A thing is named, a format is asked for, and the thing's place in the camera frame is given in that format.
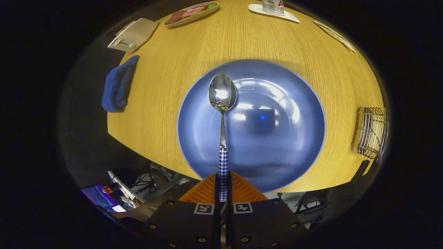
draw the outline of table surface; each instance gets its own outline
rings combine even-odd
[[[177,116],[186,92],[201,75],[223,63],[267,60],[304,78],[326,115],[326,138],[318,159],[302,177],[276,192],[349,182],[366,159],[351,147],[357,109],[383,108],[378,82],[363,55],[349,51],[300,12],[285,8],[300,20],[295,23],[251,12],[248,5],[259,1],[217,2],[216,12],[182,26],[164,27],[170,15],[158,20],[150,39],[125,54],[121,64],[135,54],[140,59],[125,111],[108,113],[108,133],[140,155],[200,179],[177,140]]]

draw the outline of spoon handle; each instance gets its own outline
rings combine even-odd
[[[228,187],[226,185],[228,173],[228,151],[220,150],[218,154],[218,178],[220,179],[220,191],[218,197],[220,202],[226,202],[228,200]]]

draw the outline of blue towel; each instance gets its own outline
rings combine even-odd
[[[101,99],[101,106],[105,111],[110,113],[124,111],[139,57],[139,55],[134,55],[109,72]]]

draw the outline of blue bowl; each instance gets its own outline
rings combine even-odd
[[[221,114],[208,100],[216,74],[230,76],[237,87],[237,101],[225,114],[229,169],[262,192],[284,187],[308,171],[326,135],[317,94],[281,65],[238,60],[205,73],[180,106],[179,145],[195,173],[204,179],[218,171]]]

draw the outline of ham slice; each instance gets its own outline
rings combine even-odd
[[[169,24],[173,24],[173,23],[183,20],[182,15],[184,13],[186,13],[186,11],[184,11],[184,10],[179,10],[179,11],[174,12],[165,24],[169,25]]]
[[[195,7],[193,9],[188,10],[186,13],[183,14],[183,18],[188,18],[190,17],[192,14],[194,14],[197,11],[201,11],[201,10],[205,10],[208,8],[208,5],[204,5],[204,6],[200,6],[200,7]]]

